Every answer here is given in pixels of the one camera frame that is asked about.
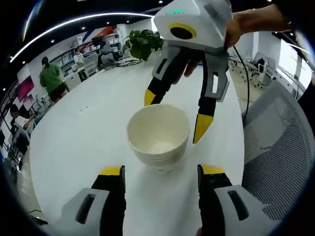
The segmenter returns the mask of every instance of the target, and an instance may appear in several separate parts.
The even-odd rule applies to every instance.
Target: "green leaves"
[[[160,37],[158,32],[145,29],[143,31],[132,30],[129,34],[129,40],[126,41],[123,47],[123,53],[126,49],[130,49],[130,53],[133,57],[140,60],[148,60],[151,49],[157,51],[162,49],[164,39]]]

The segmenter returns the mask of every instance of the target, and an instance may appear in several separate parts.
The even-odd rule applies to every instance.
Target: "white table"
[[[223,166],[232,184],[241,184],[244,134],[238,98],[230,85],[218,103],[213,124],[193,145],[202,85],[202,67],[172,86],[163,99],[183,109],[191,131],[187,151],[172,173],[150,172],[127,144],[126,124],[144,106],[152,68],[142,63],[93,75],[61,99],[31,136],[30,162],[35,193],[46,220],[55,222],[63,205],[98,173],[126,166],[124,235],[193,236],[201,227],[197,164]]]

